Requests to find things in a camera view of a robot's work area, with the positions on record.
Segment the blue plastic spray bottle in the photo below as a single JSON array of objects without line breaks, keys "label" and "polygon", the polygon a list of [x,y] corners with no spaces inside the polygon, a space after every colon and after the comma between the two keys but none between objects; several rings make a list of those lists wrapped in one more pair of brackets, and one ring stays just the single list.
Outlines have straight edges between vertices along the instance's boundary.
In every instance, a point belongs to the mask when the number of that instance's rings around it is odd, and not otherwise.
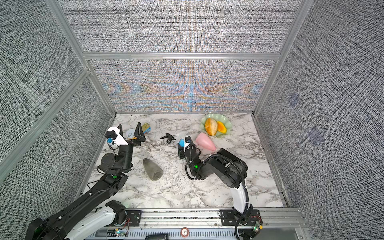
[{"label": "blue plastic spray bottle", "polygon": [[178,144],[180,145],[181,148],[184,148],[185,147],[185,139],[184,138],[181,138],[178,142]]}]

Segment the pink plastic spray bottle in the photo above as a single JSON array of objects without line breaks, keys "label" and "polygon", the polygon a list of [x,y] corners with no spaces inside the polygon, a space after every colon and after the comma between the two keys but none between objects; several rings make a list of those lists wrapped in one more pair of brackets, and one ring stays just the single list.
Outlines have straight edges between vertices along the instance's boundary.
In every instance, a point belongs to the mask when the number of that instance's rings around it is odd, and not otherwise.
[{"label": "pink plastic spray bottle", "polygon": [[196,144],[201,146],[202,148],[210,151],[215,151],[216,146],[213,143],[213,141],[205,134],[205,133],[200,133],[197,138],[196,138]]}]

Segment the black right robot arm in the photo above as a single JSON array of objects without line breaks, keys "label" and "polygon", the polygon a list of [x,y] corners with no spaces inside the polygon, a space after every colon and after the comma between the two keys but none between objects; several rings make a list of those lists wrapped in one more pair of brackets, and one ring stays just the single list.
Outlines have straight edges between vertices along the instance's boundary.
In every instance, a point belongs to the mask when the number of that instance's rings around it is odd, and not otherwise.
[{"label": "black right robot arm", "polygon": [[250,203],[246,178],[247,164],[225,149],[200,159],[201,150],[191,137],[185,137],[177,144],[178,157],[185,159],[185,172],[192,181],[202,181],[216,175],[228,188],[233,197],[235,220],[244,225],[251,217],[253,206]]}]

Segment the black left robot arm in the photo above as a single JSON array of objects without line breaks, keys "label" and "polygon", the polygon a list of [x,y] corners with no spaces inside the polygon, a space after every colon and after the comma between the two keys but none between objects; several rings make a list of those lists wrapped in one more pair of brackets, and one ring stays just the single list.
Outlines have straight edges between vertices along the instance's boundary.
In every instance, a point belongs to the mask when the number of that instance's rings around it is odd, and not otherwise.
[{"label": "black left robot arm", "polygon": [[66,208],[45,220],[32,221],[26,240],[84,240],[105,226],[122,226],[128,222],[126,207],[110,198],[127,182],[127,173],[133,168],[134,147],[144,143],[146,137],[138,123],[130,139],[123,137],[121,125],[110,127],[105,138],[113,153],[105,154],[98,166],[103,176]]}]

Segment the black spray nozzle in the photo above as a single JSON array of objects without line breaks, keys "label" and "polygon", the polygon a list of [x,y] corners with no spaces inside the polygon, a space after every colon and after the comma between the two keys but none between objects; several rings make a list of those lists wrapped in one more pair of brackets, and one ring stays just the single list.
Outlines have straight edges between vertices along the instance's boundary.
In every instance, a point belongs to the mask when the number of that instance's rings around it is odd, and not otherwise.
[{"label": "black spray nozzle", "polygon": [[166,133],[163,137],[160,137],[161,140],[166,140],[167,145],[175,141],[175,137],[169,133]]}]

